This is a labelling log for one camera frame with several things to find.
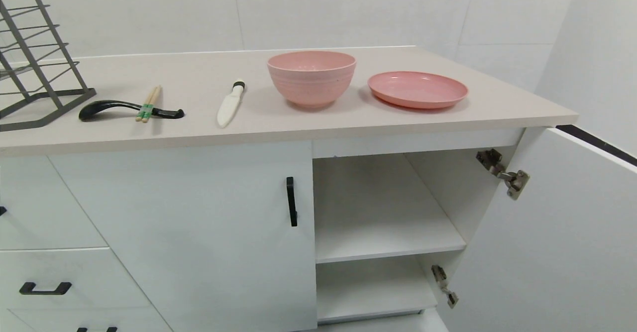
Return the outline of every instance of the cabinet handle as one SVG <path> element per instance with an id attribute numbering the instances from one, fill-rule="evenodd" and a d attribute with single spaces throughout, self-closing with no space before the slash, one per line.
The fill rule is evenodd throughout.
<path id="1" fill-rule="evenodd" d="M 88 328 L 80 327 L 78 328 L 78 332 L 88 332 Z M 109 327 L 106 332 L 117 332 L 117 327 Z"/>
<path id="2" fill-rule="evenodd" d="M 290 207 L 290 223 L 293 227 L 298 226 L 298 214 L 296 213 L 296 203 L 294 202 L 294 178 L 288 176 L 285 183 L 287 185 L 287 204 Z"/>
<path id="3" fill-rule="evenodd" d="M 33 291 L 36 288 L 35 282 L 25 282 L 20 288 L 20 294 L 38 294 L 38 295 L 55 295 L 62 296 L 66 294 L 73 284 L 71 282 L 60 282 L 55 291 Z"/>

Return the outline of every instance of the black trim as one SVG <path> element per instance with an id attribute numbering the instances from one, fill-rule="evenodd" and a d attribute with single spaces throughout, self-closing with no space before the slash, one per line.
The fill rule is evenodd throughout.
<path id="1" fill-rule="evenodd" d="M 614 155 L 615 157 L 618 157 L 619 159 L 627 162 L 628 164 L 633 164 L 633 166 L 637 166 L 637 158 L 633 157 L 632 155 L 626 153 L 625 151 L 617 148 L 616 146 L 613 146 L 611 144 L 608 144 L 607 142 L 599 139 L 598 137 L 596 137 L 595 135 L 592 135 L 590 133 L 587 133 L 583 130 L 581 130 L 580 128 L 578 128 L 577 126 L 574 125 L 558 125 L 556 126 L 556 128 L 558 128 L 559 130 L 562 130 L 562 132 L 566 133 L 566 134 L 570 134 L 574 137 L 576 137 L 577 139 L 580 139 L 582 141 L 585 141 L 586 143 L 589 143 L 593 146 L 596 146 L 597 148 Z"/>

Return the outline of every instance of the beige countertop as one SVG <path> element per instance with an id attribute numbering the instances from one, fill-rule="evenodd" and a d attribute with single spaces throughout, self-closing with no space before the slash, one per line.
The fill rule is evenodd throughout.
<path id="1" fill-rule="evenodd" d="M 90 101 L 140 103 L 155 85 L 162 85 L 164 91 L 157 106 L 183 109 L 186 117 L 151 119 L 142 124 L 134 122 L 134 110 L 114 108 L 103 112 L 102 119 L 82 122 L 77 117 L 80 108 L 76 108 L 42 128 L 0 132 L 0 156 L 554 126 L 575 123 L 577 118 L 571 110 L 420 48 L 334 51 L 356 57 L 356 72 L 343 96 L 318 111 L 290 105 L 272 85 L 266 62 L 284 51 L 82 58 L 80 73 L 98 92 Z M 370 76 L 385 71 L 448 76 L 464 83 L 469 96 L 441 111 L 390 106 L 375 99 L 366 85 Z M 28 74 L 20 78 L 25 80 Z M 247 90 L 232 123 L 221 129 L 216 125 L 216 111 L 237 78 L 246 82 Z M 55 82 L 55 88 L 77 88 L 73 80 L 72 74 L 66 74 Z M 0 105 L 5 105 L 7 97 L 0 96 Z M 30 118 L 32 112 L 50 107 L 50 99 L 33 103 L 24 112 L 3 118 L 3 122 Z"/>

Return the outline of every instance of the open cabinet door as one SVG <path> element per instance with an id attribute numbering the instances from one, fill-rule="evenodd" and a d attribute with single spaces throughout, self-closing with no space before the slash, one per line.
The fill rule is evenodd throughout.
<path id="1" fill-rule="evenodd" d="M 637 168 L 556 129 L 528 129 L 439 304 L 449 332 L 637 330 Z"/>

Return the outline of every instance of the pink bowl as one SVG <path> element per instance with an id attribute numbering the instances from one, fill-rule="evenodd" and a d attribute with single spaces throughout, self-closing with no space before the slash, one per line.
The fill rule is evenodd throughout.
<path id="1" fill-rule="evenodd" d="M 329 51 L 284 53 L 268 60 L 272 82 L 282 96 L 307 108 L 327 106 L 350 87 L 356 59 Z"/>
<path id="2" fill-rule="evenodd" d="M 469 94 L 467 87 L 456 80 L 424 72 L 380 73 L 369 78 L 367 84 L 383 101 L 417 109 L 450 107 Z"/>

